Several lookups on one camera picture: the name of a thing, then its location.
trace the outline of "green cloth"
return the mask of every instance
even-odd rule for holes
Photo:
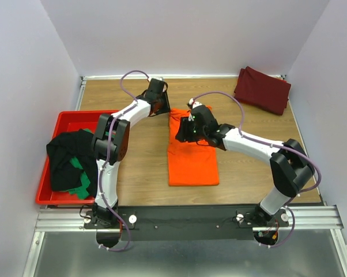
[[[85,131],[89,132],[89,133],[93,133],[91,130],[89,129],[84,129]],[[105,131],[104,135],[108,137],[109,131]]]
[[[70,163],[77,169],[83,169],[79,160],[77,159],[77,157],[71,158]],[[90,180],[84,171],[80,174],[80,181],[81,181],[81,186],[79,186],[78,188],[74,188],[74,189],[64,190],[64,192],[68,192],[70,194],[76,193],[76,195],[79,199],[87,198],[89,196],[89,193],[86,189],[90,185]]]

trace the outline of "cable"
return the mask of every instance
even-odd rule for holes
[[[206,141],[210,141],[210,138],[208,137],[208,135],[206,134],[206,126],[204,125],[203,127],[202,127],[202,133],[203,133],[203,136],[204,136],[204,138],[205,138],[205,140]]]
[[[125,79],[126,76],[128,76],[128,75],[130,75],[130,74],[132,74],[132,73],[134,73],[134,72],[138,72],[138,73],[144,74],[145,77],[146,77],[146,79],[149,80],[149,75],[146,74],[144,71],[134,69],[134,70],[132,70],[132,71],[129,71],[129,72],[125,73],[125,74],[121,77],[121,79],[120,79],[120,87],[121,87],[121,89],[122,89],[123,91],[125,91],[125,93],[127,93],[127,94],[130,95],[135,101],[137,101],[137,98],[135,97],[135,95],[133,95],[130,91],[128,91],[128,90],[123,86],[123,84],[122,84],[123,79]]]
[[[115,117],[113,118],[112,122],[111,122],[111,126],[110,126],[110,129],[109,129],[109,131],[108,131],[107,158],[105,159],[105,162],[103,163],[103,165],[102,165],[102,167],[101,167],[101,170],[100,170],[100,172],[99,172],[99,179],[98,179],[100,195],[101,195],[101,198],[102,198],[102,200],[103,200],[105,206],[106,206],[106,207],[109,209],[109,211],[110,211],[114,216],[116,216],[116,217],[118,218],[118,220],[125,226],[126,231],[127,231],[127,235],[129,236],[126,245],[125,245],[124,247],[122,247],[122,248],[119,248],[119,249],[111,249],[111,248],[105,247],[104,245],[100,245],[101,248],[104,248],[104,249],[106,249],[106,250],[108,250],[108,251],[112,251],[112,252],[121,252],[121,251],[124,251],[124,250],[127,249],[127,247],[130,245],[130,242],[131,242],[131,231],[130,231],[129,227],[127,226],[126,222],[125,222],[125,221],[124,221],[124,220],[112,209],[112,207],[111,207],[111,206],[109,205],[109,203],[107,202],[107,199],[106,199],[106,197],[104,196],[103,186],[102,186],[102,181],[101,181],[101,180],[102,180],[102,176],[103,176],[103,172],[104,172],[104,170],[105,170],[105,167],[106,167],[106,165],[108,164],[108,162],[109,162],[109,160],[110,160],[110,156],[111,156],[111,141],[112,141],[112,130],[113,130],[113,127],[114,127],[114,125],[115,125],[115,123],[116,123],[116,121],[117,121],[117,119],[118,119],[119,117],[121,117],[121,116],[123,116],[125,113],[131,111],[131,110],[132,110],[133,108],[135,108],[135,107],[137,106],[137,104],[138,104],[137,98],[136,98],[131,92],[129,92],[129,91],[123,86],[123,84],[122,84],[123,79],[124,79],[127,75],[129,75],[129,74],[131,74],[131,73],[133,73],[133,72],[142,73],[142,74],[144,74],[144,75],[147,77],[147,79],[149,78],[149,76],[148,76],[145,72],[143,72],[143,71],[141,71],[141,70],[132,70],[132,71],[129,71],[129,72],[127,72],[126,74],[124,74],[124,75],[121,77],[121,79],[120,79],[120,87],[121,87],[121,89],[122,89],[123,91],[125,91],[125,93],[127,93],[128,95],[130,95],[130,96],[134,99],[135,103],[134,103],[130,108],[126,109],[123,113],[118,114],[117,116],[115,116]]]
[[[195,142],[196,143],[196,145],[198,145],[198,146],[204,146],[204,147],[212,147],[212,146],[210,146],[210,145],[206,145],[206,144],[199,144],[199,142],[198,141],[196,141]]]
[[[241,222],[247,222],[246,218],[242,218],[241,216],[233,216],[231,221],[234,222],[234,223],[238,223],[238,224],[241,223]]]
[[[291,149],[289,147],[286,147],[286,146],[283,146],[283,145],[271,144],[271,143],[268,143],[268,142],[263,141],[263,140],[258,140],[256,138],[248,137],[247,135],[243,134],[242,127],[243,127],[243,124],[244,124],[245,113],[244,113],[244,109],[243,109],[242,105],[239,103],[239,101],[237,101],[235,99],[235,97],[233,97],[233,96],[231,96],[231,95],[229,95],[229,94],[227,94],[227,93],[225,93],[223,91],[209,91],[209,92],[205,92],[205,93],[199,94],[198,96],[194,97],[193,101],[197,100],[199,97],[202,97],[202,96],[205,96],[205,95],[208,95],[208,94],[212,94],[212,93],[218,93],[218,94],[225,95],[225,96],[231,98],[239,106],[240,111],[242,113],[242,119],[240,120],[240,125],[239,125],[238,129],[239,129],[239,134],[242,137],[244,137],[245,139],[251,140],[251,141],[253,141],[255,143],[260,143],[260,144],[267,145],[267,146],[270,146],[270,147],[276,147],[276,148],[283,149],[283,150],[289,151],[291,153],[297,154],[298,156],[300,156],[301,158],[305,159],[308,163],[310,163],[314,167],[314,169],[316,170],[317,175],[318,175],[316,184],[311,186],[310,188],[302,189],[300,191],[300,193],[309,192],[310,190],[313,190],[313,189],[315,189],[315,188],[317,188],[319,186],[319,184],[321,183],[321,180],[322,180],[321,171],[320,171],[319,167],[308,156],[300,153],[299,151]]]
[[[275,223],[274,223],[274,224],[272,224],[272,226],[271,226],[271,227],[269,227],[269,228],[268,228],[268,229],[265,231],[265,233],[264,233],[263,235],[268,234],[268,233],[270,232],[270,230],[271,230],[273,227],[275,227],[275,224],[277,224],[277,229],[276,229],[276,232],[277,232],[279,225],[278,225],[278,221],[277,221],[277,220],[275,220]]]
[[[275,245],[267,245],[268,248],[275,248],[275,247],[279,247],[279,246],[283,245],[284,243],[286,243],[286,241],[288,239],[290,239],[291,235],[294,233],[294,229],[295,229],[295,215],[294,215],[294,212],[288,206],[284,206],[284,208],[287,209],[291,213],[291,216],[293,218],[293,224],[291,225],[291,230],[290,230],[289,234],[286,236],[286,238],[284,238],[280,243],[275,244]]]
[[[87,218],[87,219],[92,219],[90,216],[88,215],[82,215],[81,212],[82,210],[84,209],[84,207],[90,207],[90,205],[82,205],[80,210],[79,210],[79,216],[82,217],[82,218]]]
[[[276,228],[276,233],[277,233],[277,232],[278,232],[278,229],[280,229],[280,224],[278,224],[277,219],[276,219],[275,221],[276,221],[276,223],[277,223],[277,228]]]

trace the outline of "black mounting plate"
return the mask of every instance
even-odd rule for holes
[[[253,240],[253,227],[267,226],[241,223],[236,220],[237,214],[247,215],[254,211],[256,205],[180,205],[180,206],[119,206],[118,214],[126,221],[134,241],[182,241],[202,239],[240,239]],[[281,220],[280,210],[276,213],[280,227],[288,226]],[[135,215],[135,224],[129,217]],[[86,229],[119,229],[93,218],[84,224]],[[122,240],[127,240],[127,233],[122,231]]]
[[[125,213],[120,213],[119,216],[126,222],[127,226],[129,229],[135,228],[135,223],[130,223],[129,222],[129,217],[131,215],[136,215],[136,212],[133,211],[131,214],[125,214]],[[96,216],[93,216],[92,211],[87,211],[86,216],[90,217],[90,222],[84,223],[84,228],[88,230],[92,229],[119,229],[120,224],[118,222],[111,224],[110,222],[103,221],[99,219]]]
[[[236,214],[242,214],[244,216],[244,220],[237,219],[237,223],[240,228],[253,228],[253,227],[271,227],[276,225],[276,221],[278,222],[279,227],[288,227],[289,222],[285,222],[281,219],[282,214],[286,214],[286,211],[284,209],[280,209],[271,219],[266,226],[260,226],[256,224],[253,220],[250,220],[252,213],[254,212],[254,208],[239,208],[236,210]]]

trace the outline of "white wall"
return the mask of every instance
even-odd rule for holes
[[[347,241],[347,0],[331,0],[288,74],[291,103],[321,194],[337,204]]]
[[[39,0],[0,1],[0,276],[22,276],[46,143],[79,79]]]
[[[328,0],[42,0],[83,76],[291,68]]]

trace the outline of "black cloth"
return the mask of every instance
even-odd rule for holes
[[[86,190],[91,196],[96,197],[98,169],[92,151],[92,139],[92,133],[80,129],[76,132],[61,133],[47,144],[53,191],[64,191],[81,186],[82,170],[70,163],[70,159],[76,157],[90,180]]]

